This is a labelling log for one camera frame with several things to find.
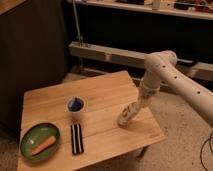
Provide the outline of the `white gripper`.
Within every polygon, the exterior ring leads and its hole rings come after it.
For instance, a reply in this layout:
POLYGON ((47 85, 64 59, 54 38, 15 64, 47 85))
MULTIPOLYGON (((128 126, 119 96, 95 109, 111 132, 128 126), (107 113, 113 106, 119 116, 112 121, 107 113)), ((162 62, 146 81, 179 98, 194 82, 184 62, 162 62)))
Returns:
POLYGON ((150 90, 139 90, 137 103, 140 108, 148 107, 151 103, 152 97, 154 96, 153 92, 150 90))

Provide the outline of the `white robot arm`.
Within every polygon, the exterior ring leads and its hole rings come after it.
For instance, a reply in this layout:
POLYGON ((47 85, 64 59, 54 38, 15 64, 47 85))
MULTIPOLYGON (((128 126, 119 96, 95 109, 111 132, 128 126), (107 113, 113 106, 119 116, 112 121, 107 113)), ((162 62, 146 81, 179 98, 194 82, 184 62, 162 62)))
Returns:
POLYGON ((176 63, 177 56, 170 50, 145 57, 146 72, 139 86, 140 102, 152 97, 164 81, 213 128, 213 92, 178 71, 176 63))

